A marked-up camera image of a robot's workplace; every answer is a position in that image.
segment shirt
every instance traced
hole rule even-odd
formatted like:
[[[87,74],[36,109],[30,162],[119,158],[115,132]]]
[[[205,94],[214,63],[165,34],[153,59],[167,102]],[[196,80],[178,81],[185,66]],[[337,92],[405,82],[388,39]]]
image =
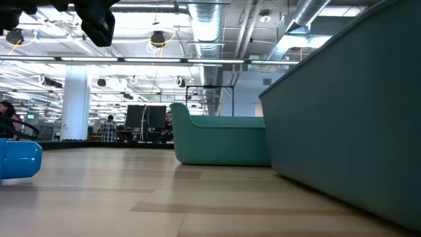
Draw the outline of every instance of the shirt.
[[[101,125],[103,142],[114,142],[116,137],[117,124],[113,121],[105,121]]]

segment blue plastic container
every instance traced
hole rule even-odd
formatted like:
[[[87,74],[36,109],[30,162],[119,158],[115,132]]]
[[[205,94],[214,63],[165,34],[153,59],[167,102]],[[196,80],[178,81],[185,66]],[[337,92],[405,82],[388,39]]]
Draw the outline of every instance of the blue plastic container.
[[[9,178],[30,178],[41,168],[42,148],[36,142],[0,139],[0,182]]]

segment white column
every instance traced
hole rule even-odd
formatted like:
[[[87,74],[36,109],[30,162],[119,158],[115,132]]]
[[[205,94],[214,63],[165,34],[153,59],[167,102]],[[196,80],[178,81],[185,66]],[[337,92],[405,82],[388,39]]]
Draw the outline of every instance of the white column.
[[[67,66],[60,139],[87,139],[91,76],[88,66]]]

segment wall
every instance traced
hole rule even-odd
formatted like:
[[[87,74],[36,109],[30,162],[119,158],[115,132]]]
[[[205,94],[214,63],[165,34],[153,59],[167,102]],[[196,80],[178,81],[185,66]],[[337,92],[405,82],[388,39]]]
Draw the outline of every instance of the wall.
[[[263,86],[263,78],[271,78],[272,83],[279,79],[283,73],[261,74],[260,72],[242,72],[238,78],[234,91],[234,116],[254,117],[256,105],[260,104],[259,95],[268,86]],[[232,78],[231,71],[224,71],[224,85],[228,85]],[[222,92],[221,116],[232,115],[232,98]]]

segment wooden floor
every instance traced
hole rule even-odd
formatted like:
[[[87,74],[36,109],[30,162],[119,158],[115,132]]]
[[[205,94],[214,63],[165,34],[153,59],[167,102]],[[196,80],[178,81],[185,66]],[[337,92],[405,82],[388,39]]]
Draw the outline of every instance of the wooden floor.
[[[4,237],[411,236],[270,168],[179,164],[171,150],[45,151],[0,187]]]

